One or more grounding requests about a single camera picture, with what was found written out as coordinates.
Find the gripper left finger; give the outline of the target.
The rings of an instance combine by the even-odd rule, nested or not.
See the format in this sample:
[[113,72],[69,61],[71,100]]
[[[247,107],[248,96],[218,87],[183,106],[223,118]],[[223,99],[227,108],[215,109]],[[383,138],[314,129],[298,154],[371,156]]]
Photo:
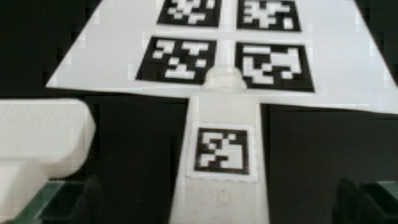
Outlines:
[[49,181],[10,224],[88,224],[81,181]]

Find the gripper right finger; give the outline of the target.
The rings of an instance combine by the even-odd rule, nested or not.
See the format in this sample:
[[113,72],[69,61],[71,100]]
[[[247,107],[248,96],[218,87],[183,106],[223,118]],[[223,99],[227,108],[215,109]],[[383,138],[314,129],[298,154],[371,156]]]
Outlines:
[[339,180],[334,224],[398,224],[398,181]]

